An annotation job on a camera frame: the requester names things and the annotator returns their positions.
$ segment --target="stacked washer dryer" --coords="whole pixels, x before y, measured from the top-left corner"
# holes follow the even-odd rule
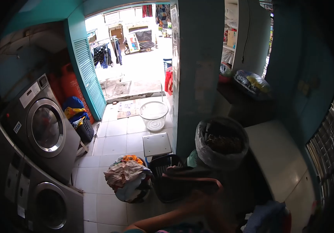
[[[23,154],[0,124],[0,219],[33,232],[83,229],[83,194],[60,183]]]
[[[45,74],[8,104],[0,120],[37,166],[68,184],[80,136],[59,107]]]

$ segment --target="teal louvered door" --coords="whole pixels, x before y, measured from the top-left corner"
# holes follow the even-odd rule
[[[83,4],[64,21],[67,49],[77,82],[88,108],[97,121],[101,121],[106,101],[96,76],[87,40]]]
[[[96,76],[88,39],[83,38],[74,41],[74,49],[85,87],[93,101],[93,104],[102,117],[102,114],[105,111],[106,101]]]

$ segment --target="white laundry basket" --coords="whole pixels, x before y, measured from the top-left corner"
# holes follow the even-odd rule
[[[158,101],[148,102],[140,108],[140,116],[150,131],[158,131],[164,127],[167,113],[167,105]]]

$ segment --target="white stool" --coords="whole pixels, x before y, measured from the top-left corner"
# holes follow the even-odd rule
[[[153,156],[172,153],[167,133],[156,133],[142,137],[145,160],[149,163]]]

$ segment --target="orange gas cylinder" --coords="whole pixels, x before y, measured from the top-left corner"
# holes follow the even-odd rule
[[[66,100],[66,97],[65,97],[65,94],[63,93],[61,82],[59,81],[59,79],[54,73],[48,74],[48,81],[49,81],[50,87],[52,88],[55,98],[58,100],[59,104],[62,106],[62,104]]]
[[[65,97],[68,98],[71,96],[76,96],[77,98],[79,98],[83,102],[84,108],[88,113],[90,123],[93,124],[95,122],[95,119],[93,118],[93,115],[88,108],[87,102],[84,99],[83,93],[81,92],[80,86],[77,83],[76,75],[73,71],[71,63],[62,66],[61,72],[61,86]]]

